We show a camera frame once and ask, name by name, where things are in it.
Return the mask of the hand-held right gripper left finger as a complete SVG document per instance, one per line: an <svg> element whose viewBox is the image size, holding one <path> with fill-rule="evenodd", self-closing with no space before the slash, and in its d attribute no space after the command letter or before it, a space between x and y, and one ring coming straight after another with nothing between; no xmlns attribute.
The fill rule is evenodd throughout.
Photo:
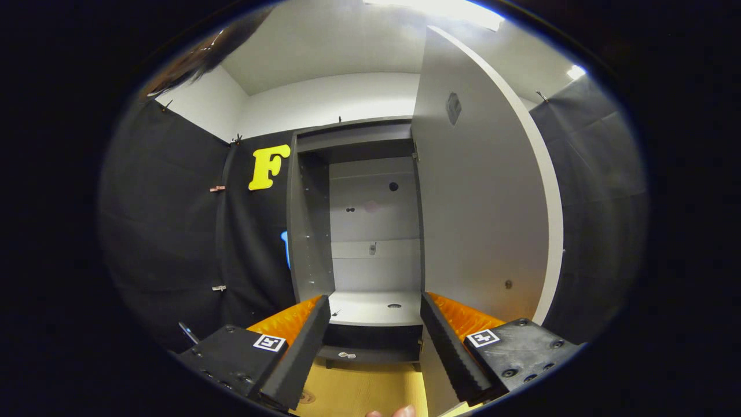
<svg viewBox="0 0 741 417"><path fill-rule="evenodd" d="M328 295L297 303L250 327L225 325L177 354L220 391L288 412L298 407L330 322Z"/></svg>

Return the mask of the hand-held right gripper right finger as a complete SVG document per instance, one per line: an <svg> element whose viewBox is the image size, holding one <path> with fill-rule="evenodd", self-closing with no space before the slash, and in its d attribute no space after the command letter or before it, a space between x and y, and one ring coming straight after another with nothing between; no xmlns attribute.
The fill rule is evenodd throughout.
<svg viewBox="0 0 741 417"><path fill-rule="evenodd" d="M530 319L495 319L429 291L420 316L456 398L469 406L521 390L582 349Z"/></svg>

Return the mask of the dark grey cabinet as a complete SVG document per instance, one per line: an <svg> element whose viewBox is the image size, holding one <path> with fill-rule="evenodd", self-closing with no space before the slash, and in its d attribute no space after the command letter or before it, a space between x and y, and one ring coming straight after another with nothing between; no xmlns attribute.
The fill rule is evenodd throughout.
<svg viewBox="0 0 741 417"><path fill-rule="evenodd" d="M410 117L302 129L289 145L295 295L323 295L330 309L318 359L420 372L423 214Z"/></svg>

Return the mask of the beige cabinet door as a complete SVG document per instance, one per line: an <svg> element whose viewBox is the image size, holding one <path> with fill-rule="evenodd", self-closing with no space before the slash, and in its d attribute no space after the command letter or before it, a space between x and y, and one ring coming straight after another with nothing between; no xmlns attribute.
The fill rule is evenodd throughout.
<svg viewBox="0 0 741 417"><path fill-rule="evenodd" d="M423 291L495 319L543 321L563 259L563 206L548 150L507 82L429 26L411 134L423 214ZM420 314L421 295L419 297ZM429 417L460 409L423 324Z"/></svg>

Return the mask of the black backdrop cloth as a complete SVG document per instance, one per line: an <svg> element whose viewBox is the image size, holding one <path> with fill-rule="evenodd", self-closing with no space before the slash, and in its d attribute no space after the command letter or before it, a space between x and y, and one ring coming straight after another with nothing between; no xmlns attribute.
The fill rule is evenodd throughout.
<svg viewBox="0 0 741 417"><path fill-rule="evenodd" d="M374 103L374 117L389 113ZM563 206L563 259L545 329L592 341L618 314L645 251L649 186L632 124L613 97L582 77L527 110L544 140ZM97 228L127 307L165 349L196 335L247 328L297 301L288 255L291 139L318 124L227 144L155 97L119 119L101 168ZM210 187L223 185L224 192ZM213 291L226 285L225 291Z"/></svg>

